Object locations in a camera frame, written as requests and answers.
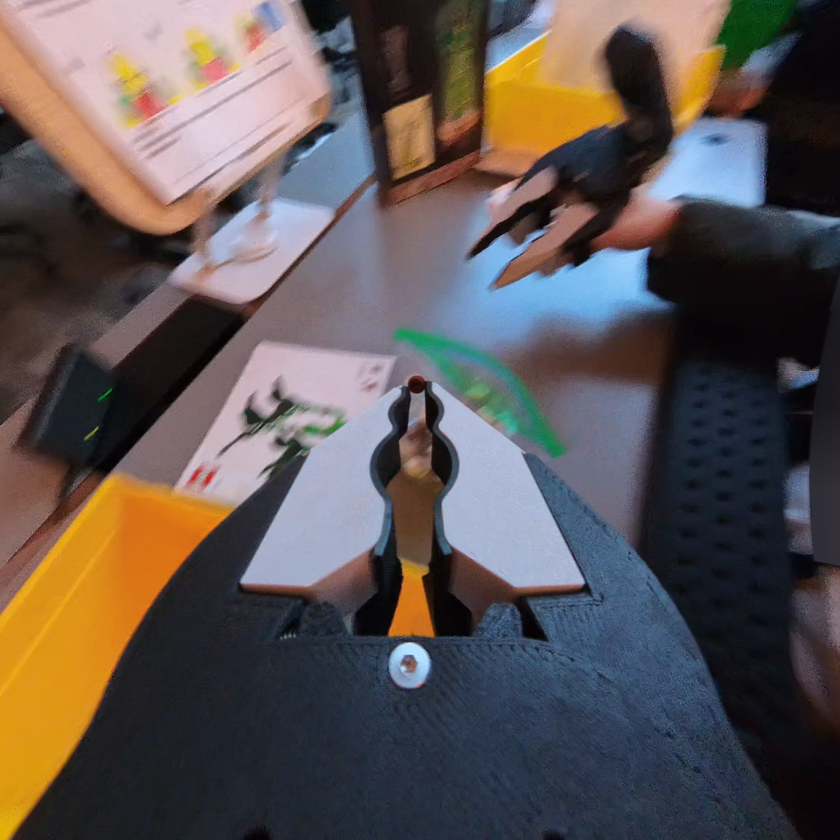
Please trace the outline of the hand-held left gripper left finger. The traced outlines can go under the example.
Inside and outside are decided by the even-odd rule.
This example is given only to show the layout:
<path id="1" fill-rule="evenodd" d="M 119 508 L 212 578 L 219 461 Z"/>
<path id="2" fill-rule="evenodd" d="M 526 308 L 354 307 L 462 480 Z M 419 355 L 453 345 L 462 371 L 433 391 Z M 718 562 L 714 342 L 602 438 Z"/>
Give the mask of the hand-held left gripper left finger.
<path id="1" fill-rule="evenodd" d="M 239 584 L 328 603 L 356 633 L 387 635 L 403 584 L 393 502 L 412 396 L 404 385 L 312 449 Z"/>

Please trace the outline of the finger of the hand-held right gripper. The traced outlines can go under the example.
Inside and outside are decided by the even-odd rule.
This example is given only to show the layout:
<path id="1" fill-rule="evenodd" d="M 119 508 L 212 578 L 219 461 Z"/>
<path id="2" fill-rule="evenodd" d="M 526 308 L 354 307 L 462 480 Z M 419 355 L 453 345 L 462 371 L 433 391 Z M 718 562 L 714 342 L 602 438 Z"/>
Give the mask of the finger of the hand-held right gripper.
<path id="1" fill-rule="evenodd" d="M 543 167 L 495 192 L 488 203 L 488 225 L 469 248 L 467 258 L 477 257 L 505 237 L 519 248 L 514 256 L 524 257 L 533 252 L 534 236 L 546 232 L 552 222 L 552 212 L 560 204 L 561 180 L 557 167 Z"/>
<path id="2" fill-rule="evenodd" d="M 570 264 L 572 257 L 565 251 L 567 240 L 592 221 L 598 211 L 591 203 L 562 206 L 541 235 L 532 238 L 524 250 L 509 261 L 489 289 L 497 291 L 509 287 L 534 273 L 547 277 Z"/>

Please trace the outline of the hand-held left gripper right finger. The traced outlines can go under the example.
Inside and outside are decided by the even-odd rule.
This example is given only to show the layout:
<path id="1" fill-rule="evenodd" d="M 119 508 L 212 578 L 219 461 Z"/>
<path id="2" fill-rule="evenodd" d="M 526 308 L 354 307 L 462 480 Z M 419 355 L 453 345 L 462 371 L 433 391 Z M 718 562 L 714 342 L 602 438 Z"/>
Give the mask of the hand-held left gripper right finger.
<path id="1" fill-rule="evenodd" d="M 495 604 L 582 592 L 525 452 L 436 383 L 425 384 L 425 418 L 443 484 L 424 584 L 435 634 L 471 635 Z"/>

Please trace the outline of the clear zip bag green seal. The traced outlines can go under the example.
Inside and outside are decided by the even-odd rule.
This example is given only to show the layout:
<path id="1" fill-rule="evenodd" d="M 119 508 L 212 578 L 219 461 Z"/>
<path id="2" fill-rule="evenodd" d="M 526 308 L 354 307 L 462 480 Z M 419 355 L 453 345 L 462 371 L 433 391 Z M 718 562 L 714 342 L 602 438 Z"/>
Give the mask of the clear zip bag green seal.
<path id="1" fill-rule="evenodd" d="M 565 446 L 535 397 L 496 357 L 443 335 L 407 327 L 394 332 L 394 341 L 406 352 L 407 377 L 421 375 L 443 386 L 510 439 L 522 439 L 551 458 L 564 455 Z M 426 420 L 426 414 L 425 396 L 413 395 L 408 426 L 419 418 Z"/>

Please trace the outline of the yellow plastic bin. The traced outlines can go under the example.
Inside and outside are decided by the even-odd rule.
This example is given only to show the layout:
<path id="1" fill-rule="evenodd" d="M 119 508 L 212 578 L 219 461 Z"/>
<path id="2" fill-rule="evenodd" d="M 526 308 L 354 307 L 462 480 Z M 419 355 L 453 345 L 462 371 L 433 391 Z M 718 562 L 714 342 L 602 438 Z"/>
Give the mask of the yellow plastic bin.
<path id="1" fill-rule="evenodd" d="M 540 72 L 549 36 L 541 35 L 486 73 L 485 137 L 494 151 L 541 156 L 585 132 L 624 119 L 618 96 L 548 83 Z M 672 106 L 675 135 L 707 107 L 725 48 L 698 55 L 679 81 Z"/>
<path id="2" fill-rule="evenodd" d="M 108 479 L 2 614 L 2 838 L 444 838 L 448 784 L 239 581 L 294 479 L 235 511 Z"/>

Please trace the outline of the person's right forearm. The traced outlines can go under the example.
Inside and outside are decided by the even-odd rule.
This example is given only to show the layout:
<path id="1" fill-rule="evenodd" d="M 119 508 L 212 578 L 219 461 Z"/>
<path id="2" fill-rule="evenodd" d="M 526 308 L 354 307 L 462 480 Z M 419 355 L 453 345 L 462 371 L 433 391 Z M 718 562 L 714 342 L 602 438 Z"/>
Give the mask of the person's right forearm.
<path id="1" fill-rule="evenodd" d="M 809 368 L 821 363 L 838 275 L 838 220 L 699 198 L 679 205 L 647 257 L 656 296 Z"/>

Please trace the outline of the grey desk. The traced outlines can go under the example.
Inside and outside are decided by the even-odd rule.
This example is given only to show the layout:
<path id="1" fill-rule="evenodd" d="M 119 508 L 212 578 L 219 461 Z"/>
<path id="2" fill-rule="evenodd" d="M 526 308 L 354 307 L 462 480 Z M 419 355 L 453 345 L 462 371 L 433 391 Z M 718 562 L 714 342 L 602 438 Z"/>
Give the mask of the grey desk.
<path id="1" fill-rule="evenodd" d="M 337 218 L 119 462 L 173 485 L 252 350 L 263 340 L 395 354 L 401 327 L 463 341 L 508 364 L 566 447 L 552 469 L 634 547 L 674 317 L 645 289 L 644 253 L 607 251 L 579 269 L 491 292 L 505 243 L 465 253 L 496 181 L 470 172 L 383 207 L 371 184 L 366 127 L 355 114 L 280 184 L 283 196 Z"/>

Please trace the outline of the person's right hand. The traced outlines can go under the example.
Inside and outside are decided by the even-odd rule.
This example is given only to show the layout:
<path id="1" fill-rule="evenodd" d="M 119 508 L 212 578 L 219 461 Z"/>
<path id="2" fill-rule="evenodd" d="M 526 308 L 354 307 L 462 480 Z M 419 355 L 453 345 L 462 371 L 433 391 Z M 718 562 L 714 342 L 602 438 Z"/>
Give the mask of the person's right hand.
<path id="1" fill-rule="evenodd" d="M 615 223 L 592 240 L 591 247 L 594 251 L 650 249 L 667 237 L 682 205 L 679 199 L 658 198 L 640 187 L 633 192 Z"/>

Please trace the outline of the pale paper bag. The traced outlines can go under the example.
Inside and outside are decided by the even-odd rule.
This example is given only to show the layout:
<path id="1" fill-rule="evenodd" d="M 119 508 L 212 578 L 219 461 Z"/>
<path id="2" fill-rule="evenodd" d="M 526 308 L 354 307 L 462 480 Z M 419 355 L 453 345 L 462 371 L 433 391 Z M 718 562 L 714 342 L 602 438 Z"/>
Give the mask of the pale paper bag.
<path id="1" fill-rule="evenodd" d="M 542 79 L 607 91 L 606 42 L 622 25 L 650 34 L 673 99 L 695 58 L 717 40 L 729 1 L 559 1 L 539 64 Z"/>

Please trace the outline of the pile of mixed toy bricks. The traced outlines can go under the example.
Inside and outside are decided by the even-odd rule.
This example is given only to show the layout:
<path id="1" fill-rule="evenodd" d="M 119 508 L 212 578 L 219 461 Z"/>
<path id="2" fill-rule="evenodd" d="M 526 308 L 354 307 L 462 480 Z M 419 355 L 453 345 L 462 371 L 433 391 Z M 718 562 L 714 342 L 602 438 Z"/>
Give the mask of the pile of mixed toy bricks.
<path id="1" fill-rule="evenodd" d="M 405 478 L 430 485 L 439 482 L 432 464 L 433 442 L 425 419 L 410 423 L 400 441 L 401 471 Z"/>

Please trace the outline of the black toy set box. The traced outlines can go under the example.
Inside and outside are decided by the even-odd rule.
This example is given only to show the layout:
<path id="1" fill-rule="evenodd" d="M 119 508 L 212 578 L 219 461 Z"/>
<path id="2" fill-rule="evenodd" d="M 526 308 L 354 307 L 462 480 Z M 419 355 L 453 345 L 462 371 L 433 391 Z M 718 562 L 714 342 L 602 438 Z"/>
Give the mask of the black toy set box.
<path id="1" fill-rule="evenodd" d="M 383 205 L 480 160 L 488 1 L 348 2 Z"/>

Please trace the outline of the toy instruction booklet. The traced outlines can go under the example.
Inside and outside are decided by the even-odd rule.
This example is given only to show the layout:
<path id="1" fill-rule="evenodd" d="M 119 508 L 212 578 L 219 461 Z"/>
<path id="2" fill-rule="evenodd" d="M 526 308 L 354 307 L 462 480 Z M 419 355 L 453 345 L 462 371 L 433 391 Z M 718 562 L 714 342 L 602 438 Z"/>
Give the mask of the toy instruction booklet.
<path id="1" fill-rule="evenodd" d="M 175 488 L 235 506 L 387 390 L 396 357 L 261 342 Z"/>

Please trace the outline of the black perforated chair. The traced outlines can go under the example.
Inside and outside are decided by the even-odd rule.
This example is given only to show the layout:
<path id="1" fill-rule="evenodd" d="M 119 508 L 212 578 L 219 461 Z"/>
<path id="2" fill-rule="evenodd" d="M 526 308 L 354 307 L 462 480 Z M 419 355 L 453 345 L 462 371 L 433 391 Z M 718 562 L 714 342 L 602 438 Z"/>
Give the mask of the black perforated chair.
<path id="1" fill-rule="evenodd" d="M 800 738 L 774 364 L 675 357 L 660 404 L 640 553 L 686 619 L 761 774 Z"/>

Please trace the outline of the person's pale garment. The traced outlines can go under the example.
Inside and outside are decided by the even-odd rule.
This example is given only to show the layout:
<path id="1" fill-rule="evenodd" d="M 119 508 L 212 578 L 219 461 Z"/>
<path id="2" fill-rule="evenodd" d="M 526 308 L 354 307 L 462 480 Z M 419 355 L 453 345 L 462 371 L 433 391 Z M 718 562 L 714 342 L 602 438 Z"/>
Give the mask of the person's pale garment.
<path id="1" fill-rule="evenodd" d="M 791 598 L 791 660 L 814 716 L 839 733 L 839 569 L 821 566 Z"/>

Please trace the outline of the wooden board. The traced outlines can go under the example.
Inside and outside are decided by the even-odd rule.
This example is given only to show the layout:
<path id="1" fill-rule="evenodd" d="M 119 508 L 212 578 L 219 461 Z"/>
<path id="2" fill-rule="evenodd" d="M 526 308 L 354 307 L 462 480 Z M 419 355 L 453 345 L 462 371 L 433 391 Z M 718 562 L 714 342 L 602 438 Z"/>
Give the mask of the wooden board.
<path id="1" fill-rule="evenodd" d="M 330 104 L 329 81 L 329 109 L 323 111 L 323 118 L 313 128 L 329 115 Z M 65 107 L 58 104 L 36 72 L 24 69 L 23 54 L 11 47 L 11 40 L 3 26 L 2 108 L 12 114 L 102 210 L 123 224 L 153 235 L 175 233 L 190 226 L 212 205 L 246 183 L 313 129 L 272 153 L 261 166 L 233 187 L 219 194 L 203 188 L 172 205 L 164 205 L 120 164 L 114 154 L 94 139 L 91 132 L 71 117 Z"/>

